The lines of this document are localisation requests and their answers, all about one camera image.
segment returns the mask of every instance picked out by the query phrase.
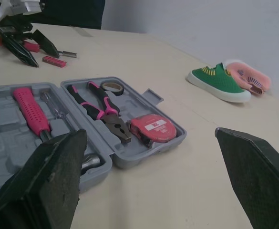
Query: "tool case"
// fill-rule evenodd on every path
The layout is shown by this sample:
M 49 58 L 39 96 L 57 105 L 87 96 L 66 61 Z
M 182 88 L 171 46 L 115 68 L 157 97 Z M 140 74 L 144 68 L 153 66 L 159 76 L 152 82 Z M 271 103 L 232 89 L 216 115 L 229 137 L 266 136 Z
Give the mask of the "tool case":
M 86 101 L 98 106 L 98 101 L 87 90 L 88 81 L 100 85 L 104 81 L 117 82 L 124 86 L 123 95 L 116 96 L 106 91 L 112 102 L 120 109 L 120 118 L 124 122 L 139 116 L 157 114 L 169 119 L 176 128 L 176 137 L 167 143 L 154 142 L 146 147 L 132 135 L 130 143 L 122 144 L 101 120 L 93 120 L 86 110 L 68 93 L 66 87 L 74 85 L 79 95 Z M 40 138 L 31 131 L 23 117 L 19 105 L 13 98 L 13 91 L 19 87 L 31 88 L 35 100 L 40 105 L 50 124 L 52 137 L 66 134 L 72 130 L 84 129 L 87 133 L 87 148 L 85 155 L 98 154 L 102 165 L 89 169 L 80 178 L 80 192 L 102 182 L 110 172 L 113 164 L 119 168 L 130 168 L 138 165 L 151 155 L 170 150 L 178 146 L 186 137 L 186 130 L 156 108 L 163 99 L 148 89 L 139 94 L 131 86 L 116 77 L 79 79 L 64 81 L 58 88 L 52 83 L 29 83 L 0 86 L 0 188 L 15 173 L 17 173 L 42 143 Z M 66 115 L 56 118 L 47 104 L 40 98 L 47 92 L 52 102 Z

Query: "red tape measure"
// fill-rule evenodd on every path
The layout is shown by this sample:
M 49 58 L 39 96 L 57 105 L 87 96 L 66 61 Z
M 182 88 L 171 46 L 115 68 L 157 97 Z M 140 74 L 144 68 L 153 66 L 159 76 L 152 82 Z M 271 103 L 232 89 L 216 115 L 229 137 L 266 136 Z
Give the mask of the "red tape measure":
M 148 114 L 128 122 L 132 134 L 150 147 L 153 142 L 166 143 L 176 137 L 172 122 L 157 114 Z

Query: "red block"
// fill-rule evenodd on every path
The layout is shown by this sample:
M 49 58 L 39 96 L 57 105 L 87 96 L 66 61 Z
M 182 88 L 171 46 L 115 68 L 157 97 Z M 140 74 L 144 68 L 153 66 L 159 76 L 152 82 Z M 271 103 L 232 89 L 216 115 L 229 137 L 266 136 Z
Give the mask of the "red block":
M 23 41 L 23 46 L 30 52 L 39 52 L 40 46 L 38 44 L 33 44 L 27 41 Z
M 67 64 L 66 61 L 60 61 L 60 60 L 50 57 L 50 56 L 44 56 L 42 61 L 45 63 L 48 63 L 48 64 L 52 64 L 54 66 L 58 66 L 60 68 L 65 67 Z

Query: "pink hammer handle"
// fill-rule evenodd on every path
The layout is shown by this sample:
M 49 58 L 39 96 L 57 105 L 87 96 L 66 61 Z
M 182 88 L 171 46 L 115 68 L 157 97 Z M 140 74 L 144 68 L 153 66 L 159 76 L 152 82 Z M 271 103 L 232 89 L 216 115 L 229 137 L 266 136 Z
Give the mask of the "pink hammer handle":
M 40 136 L 42 130 L 50 131 L 47 118 L 28 87 L 16 89 L 13 95 L 21 107 L 28 126 L 37 136 Z

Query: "shoe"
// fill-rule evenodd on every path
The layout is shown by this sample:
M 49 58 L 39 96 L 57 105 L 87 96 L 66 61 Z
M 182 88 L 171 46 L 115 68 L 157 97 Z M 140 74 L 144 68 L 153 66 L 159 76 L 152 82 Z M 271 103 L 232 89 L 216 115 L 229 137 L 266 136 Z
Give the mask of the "shoe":
M 238 86 L 222 63 L 217 64 L 215 68 L 193 70 L 187 80 L 224 101 L 244 103 L 250 100 L 250 92 Z
M 240 60 L 227 60 L 223 66 L 241 88 L 253 94 L 263 94 L 270 88 L 270 78 Z

